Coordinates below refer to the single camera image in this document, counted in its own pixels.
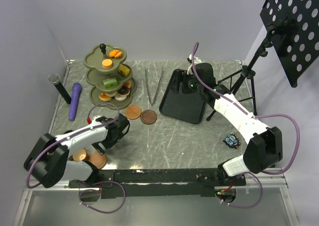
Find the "orange glazed donut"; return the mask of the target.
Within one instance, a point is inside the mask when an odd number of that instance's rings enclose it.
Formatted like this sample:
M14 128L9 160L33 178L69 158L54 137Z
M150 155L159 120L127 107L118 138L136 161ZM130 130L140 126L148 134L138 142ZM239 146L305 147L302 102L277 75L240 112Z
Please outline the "orange glazed donut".
M112 100L112 96L108 96L106 93L104 92L101 92L99 94L99 99L102 101L102 102L109 102Z

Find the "metal tongs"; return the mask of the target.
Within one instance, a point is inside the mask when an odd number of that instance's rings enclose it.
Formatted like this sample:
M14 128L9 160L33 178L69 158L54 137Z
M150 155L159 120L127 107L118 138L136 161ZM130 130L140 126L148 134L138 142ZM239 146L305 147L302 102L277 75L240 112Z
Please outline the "metal tongs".
M154 92L154 95L152 95L152 90L155 89L155 85L153 84L153 82L149 81L149 78L148 78L149 74L148 74L148 70L146 68L144 69L144 73L145 73L145 84L146 84L146 89L147 89L148 101L149 101L150 105L153 106L157 100L157 97L158 97L161 82L163 79L164 70L162 67L161 72L160 72L160 77L158 78L158 81L157 81L156 91Z

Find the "white cream donut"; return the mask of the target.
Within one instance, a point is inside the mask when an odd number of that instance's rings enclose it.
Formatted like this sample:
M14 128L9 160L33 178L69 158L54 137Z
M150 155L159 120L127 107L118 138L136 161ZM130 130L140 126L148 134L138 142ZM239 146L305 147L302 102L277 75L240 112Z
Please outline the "white cream donut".
M126 100L127 96L126 95L119 95L117 94L115 97L115 100L118 101L118 102L123 102Z

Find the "round orange cracker biscuit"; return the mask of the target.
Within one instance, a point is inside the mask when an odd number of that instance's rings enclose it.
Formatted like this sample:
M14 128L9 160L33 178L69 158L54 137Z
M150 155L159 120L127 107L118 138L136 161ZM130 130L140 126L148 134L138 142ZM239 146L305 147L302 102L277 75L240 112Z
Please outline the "round orange cracker biscuit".
M104 59L102 65L111 65L113 66L113 61L111 59Z

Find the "light wooden coaster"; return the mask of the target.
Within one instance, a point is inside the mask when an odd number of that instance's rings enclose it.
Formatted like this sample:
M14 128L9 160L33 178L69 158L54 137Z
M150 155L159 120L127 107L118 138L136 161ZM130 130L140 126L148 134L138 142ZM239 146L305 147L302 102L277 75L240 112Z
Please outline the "light wooden coaster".
M138 105L130 105L125 110L125 116L131 120L139 118L141 113L142 110Z
M97 169L102 169L105 167L107 163L107 155L100 154L99 152L95 151L89 156L89 162L92 163Z

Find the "yellow layered cake slice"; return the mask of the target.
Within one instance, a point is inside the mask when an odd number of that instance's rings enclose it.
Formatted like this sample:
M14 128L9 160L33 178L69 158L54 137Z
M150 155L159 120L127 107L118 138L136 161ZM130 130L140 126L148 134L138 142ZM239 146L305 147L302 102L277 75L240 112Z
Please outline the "yellow layered cake slice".
M118 68L118 72L124 76L128 76L131 71L127 66L121 64L120 67Z

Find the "orange flower cookie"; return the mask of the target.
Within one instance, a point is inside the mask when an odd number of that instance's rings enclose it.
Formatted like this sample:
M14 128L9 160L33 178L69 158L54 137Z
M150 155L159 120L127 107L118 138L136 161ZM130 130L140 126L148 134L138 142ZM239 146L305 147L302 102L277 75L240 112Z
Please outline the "orange flower cookie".
M118 51L120 51L120 50L116 50L116 49L115 49L115 50L110 51L109 57L110 57L110 58L114 58L115 54L116 54Z

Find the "green three-tier serving stand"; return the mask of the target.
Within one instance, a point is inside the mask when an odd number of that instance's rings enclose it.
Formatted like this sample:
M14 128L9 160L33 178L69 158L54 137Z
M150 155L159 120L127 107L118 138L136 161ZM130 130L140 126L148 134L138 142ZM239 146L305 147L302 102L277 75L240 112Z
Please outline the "green three-tier serving stand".
M123 52L121 58L110 58L109 53L112 50L120 50ZM109 69L104 69L102 67L102 61L104 59L111 59L113 61L113 66ZM108 96L112 96L112 100L107 103L112 103L113 106L107 105L106 107L112 110L116 108L122 110L127 108L132 100L133 94L137 89L137 83L133 78L133 70L132 68L125 63L127 59L127 53L123 48L115 47L111 44L101 43L95 46L91 52L85 55L83 63L85 67L88 69L85 75L86 81L88 84L92 86L89 98L90 101L97 105L102 103L99 99L99 94L101 92L106 93ZM124 76L118 72L118 68L123 64L130 69L130 74L128 76ZM118 85L112 87L110 89L106 89L103 85L103 80L108 78L116 78ZM123 102L118 102L115 100L115 96L118 94L117 91L123 86L127 86L130 88L130 93L127 95L127 98Z

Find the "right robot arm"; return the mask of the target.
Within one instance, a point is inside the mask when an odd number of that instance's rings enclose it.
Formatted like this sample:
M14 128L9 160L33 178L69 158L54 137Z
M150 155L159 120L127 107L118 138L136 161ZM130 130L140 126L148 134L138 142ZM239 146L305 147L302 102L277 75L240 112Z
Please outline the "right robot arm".
M216 112L224 116L241 134L247 143L243 155L219 165L218 181L229 185L235 176L251 172L257 174L279 162L283 157L282 132L278 127L270 128L245 109L235 96L222 84L216 84L209 63L195 65L196 72L186 70L177 73L176 92L197 93Z

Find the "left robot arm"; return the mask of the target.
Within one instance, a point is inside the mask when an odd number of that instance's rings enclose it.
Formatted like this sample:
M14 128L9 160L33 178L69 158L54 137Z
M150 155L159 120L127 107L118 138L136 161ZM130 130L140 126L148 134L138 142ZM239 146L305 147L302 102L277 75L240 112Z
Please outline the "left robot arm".
M87 126L66 134L42 135L23 165L27 170L26 186L30 189L36 187L30 184L31 177L45 188L51 188L61 180L78 180L87 187L95 186L99 169L90 162L70 161L69 157L87 146L93 146L103 154L129 129L129 120L118 114L114 119L96 116Z

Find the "dark wooden coaster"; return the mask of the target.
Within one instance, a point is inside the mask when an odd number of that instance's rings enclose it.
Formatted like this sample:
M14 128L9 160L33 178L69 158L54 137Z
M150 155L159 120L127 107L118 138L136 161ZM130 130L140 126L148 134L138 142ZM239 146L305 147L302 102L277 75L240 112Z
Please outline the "dark wooden coaster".
M157 120L157 114L155 111L150 109L144 110L140 115L140 120L144 124L148 124L148 125L153 124Z

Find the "green layered cake slice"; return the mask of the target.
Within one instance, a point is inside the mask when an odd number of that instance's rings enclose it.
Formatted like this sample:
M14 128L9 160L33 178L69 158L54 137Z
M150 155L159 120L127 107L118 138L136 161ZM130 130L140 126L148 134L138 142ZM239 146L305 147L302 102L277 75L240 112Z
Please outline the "green layered cake slice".
M118 85L117 79L116 78L108 78L103 80L103 85L106 89L110 89L112 87L115 87Z

